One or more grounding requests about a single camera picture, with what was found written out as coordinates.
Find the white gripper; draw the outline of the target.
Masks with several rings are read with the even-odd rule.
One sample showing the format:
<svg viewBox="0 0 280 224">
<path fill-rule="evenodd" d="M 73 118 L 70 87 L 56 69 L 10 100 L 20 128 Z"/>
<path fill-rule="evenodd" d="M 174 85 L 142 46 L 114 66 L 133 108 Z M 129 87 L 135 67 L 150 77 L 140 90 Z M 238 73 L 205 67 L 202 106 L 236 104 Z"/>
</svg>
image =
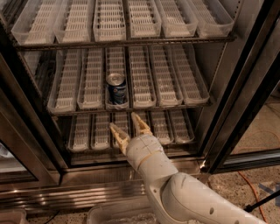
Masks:
<svg viewBox="0 0 280 224">
<path fill-rule="evenodd" d="M 152 135 L 150 126 L 135 112 L 131 113 L 136 137 L 130 136 L 121 128 L 111 123 L 110 130 L 123 155 L 130 165 L 137 171 L 140 164 L 153 153 L 162 152 L 163 147 L 156 137 Z"/>
</svg>

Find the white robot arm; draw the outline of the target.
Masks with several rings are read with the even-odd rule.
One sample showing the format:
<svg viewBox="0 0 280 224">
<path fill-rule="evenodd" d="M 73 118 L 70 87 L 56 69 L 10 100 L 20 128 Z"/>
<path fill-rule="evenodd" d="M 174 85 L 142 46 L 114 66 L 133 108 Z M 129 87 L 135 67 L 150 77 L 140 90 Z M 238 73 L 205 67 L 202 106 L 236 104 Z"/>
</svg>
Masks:
<svg viewBox="0 0 280 224">
<path fill-rule="evenodd" d="M 193 176 L 180 172 L 162 144 L 137 113 L 132 113 L 136 136 L 114 123 L 110 130 L 122 154 L 143 179 L 147 198 L 160 224 L 266 224 L 221 197 Z"/>
</svg>

